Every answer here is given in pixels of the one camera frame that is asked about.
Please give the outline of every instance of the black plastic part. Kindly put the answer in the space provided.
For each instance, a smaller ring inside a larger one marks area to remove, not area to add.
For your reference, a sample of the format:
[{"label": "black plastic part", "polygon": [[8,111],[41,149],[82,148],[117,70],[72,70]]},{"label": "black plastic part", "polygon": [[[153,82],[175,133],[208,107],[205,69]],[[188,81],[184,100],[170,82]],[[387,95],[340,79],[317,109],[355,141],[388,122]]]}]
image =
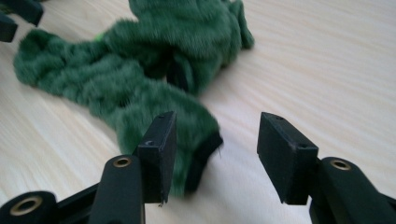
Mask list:
[{"label": "black plastic part", "polygon": [[358,166],[325,158],[318,180],[337,223],[396,223],[396,213]]},{"label": "black plastic part", "polygon": [[12,42],[18,25],[14,20],[0,13],[0,41]]},{"label": "black plastic part", "polygon": [[318,205],[313,201],[309,207],[309,216],[311,216],[312,224],[337,223],[328,204]]},{"label": "black plastic part", "polygon": [[46,191],[24,193],[0,208],[1,224],[55,224],[58,207],[55,196]]},{"label": "black plastic part", "polygon": [[262,112],[257,153],[280,201],[306,204],[318,147],[287,120]]},{"label": "black plastic part", "polygon": [[87,223],[97,188],[97,184],[93,185],[58,202],[60,224]]},{"label": "black plastic part", "polygon": [[163,113],[152,121],[134,151],[142,163],[145,203],[168,201],[176,149],[176,113]]},{"label": "black plastic part", "polygon": [[24,20],[35,26],[40,23],[44,13],[40,3],[32,0],[0,0],[0,3],[5,4]]},{"label": "black plastic part", "polygon": [[118,156],[106,163],[92,205],[89,224],[145,223],[140,161]]}]

